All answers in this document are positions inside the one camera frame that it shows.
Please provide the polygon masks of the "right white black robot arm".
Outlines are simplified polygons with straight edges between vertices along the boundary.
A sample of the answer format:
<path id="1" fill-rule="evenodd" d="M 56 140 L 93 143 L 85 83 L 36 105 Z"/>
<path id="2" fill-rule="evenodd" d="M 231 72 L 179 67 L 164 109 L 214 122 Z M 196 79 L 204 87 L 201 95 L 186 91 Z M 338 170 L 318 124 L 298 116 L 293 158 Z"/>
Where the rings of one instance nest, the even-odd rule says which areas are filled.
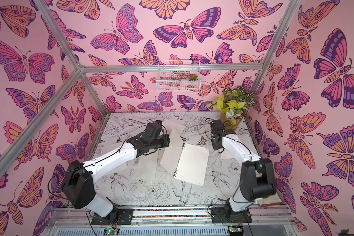
<path id="1" fill-rule="evenodd" d="M 261 158 L 252 152 L 233 130 L 225 129 L 221 120 L 213 120 L 209 124 L 213 149 L 229 152 L 241 165 L 239 185 L 224 207 L 226 214 L 243 212 L 259 199 L 276 194 L 277 187 L 271 160 Z"/>

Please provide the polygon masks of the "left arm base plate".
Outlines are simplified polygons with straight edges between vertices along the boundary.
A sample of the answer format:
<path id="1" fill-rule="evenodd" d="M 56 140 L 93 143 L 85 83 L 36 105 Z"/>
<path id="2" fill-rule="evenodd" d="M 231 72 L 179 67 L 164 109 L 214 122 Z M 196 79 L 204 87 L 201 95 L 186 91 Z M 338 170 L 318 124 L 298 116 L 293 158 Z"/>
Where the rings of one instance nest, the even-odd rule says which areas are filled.
<path id="1" fill-rule="evenodd" d="M 133 219 L 134 209 L 115 208 L 107 216 L 101 217 L 97 213 L 93 215 L 92 225 L 130 225 Z"/>

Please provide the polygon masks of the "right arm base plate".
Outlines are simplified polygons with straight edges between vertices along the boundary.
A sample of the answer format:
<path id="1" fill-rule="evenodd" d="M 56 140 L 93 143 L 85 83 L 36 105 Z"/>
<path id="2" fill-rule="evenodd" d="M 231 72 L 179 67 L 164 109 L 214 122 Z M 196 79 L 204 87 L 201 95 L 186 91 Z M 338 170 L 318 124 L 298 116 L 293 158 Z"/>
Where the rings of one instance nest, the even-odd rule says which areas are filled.
<path id="1" fill-rule="evenodd" d="M 211 206 L 207 209 L 207 212 L 211 216 L 211 221 L 214 224 L 252 223 L 251 214 L 248 209 L 234 212 L 224 207 Z"/>

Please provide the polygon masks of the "CAMP spiral notebook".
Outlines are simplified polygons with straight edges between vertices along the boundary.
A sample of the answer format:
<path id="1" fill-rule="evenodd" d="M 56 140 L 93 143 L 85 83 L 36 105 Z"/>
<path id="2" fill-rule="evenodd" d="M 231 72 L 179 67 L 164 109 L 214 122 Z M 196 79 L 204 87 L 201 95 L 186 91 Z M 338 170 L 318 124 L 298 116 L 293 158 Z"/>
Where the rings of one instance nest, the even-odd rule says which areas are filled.
<path id="1" fill-rule="evenodd" d="M 208 148 L 185 143 L 173 129 L 169 146 L 164 150 L 160 164 L 173 178 L 203 186 L 208 157 Z"/>

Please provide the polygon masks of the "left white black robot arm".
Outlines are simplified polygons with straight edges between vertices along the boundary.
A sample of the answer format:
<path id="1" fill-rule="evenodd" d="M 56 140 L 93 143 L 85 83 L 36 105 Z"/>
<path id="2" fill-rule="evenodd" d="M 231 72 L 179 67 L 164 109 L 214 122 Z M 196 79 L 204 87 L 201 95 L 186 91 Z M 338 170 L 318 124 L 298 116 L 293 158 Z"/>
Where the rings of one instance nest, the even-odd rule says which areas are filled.
<path id="1" fill-rule="evenodd" d="M 145 130 L 98 158 L 70 163 L 61 188 L 75 209 L 88 209 L 103 218 L 116 214 L 115 205 L 96 192 L 94 184 L 120 165 L 153 150 L 169 146 L 170 138 L 161 120 L 150 122 Z"/>

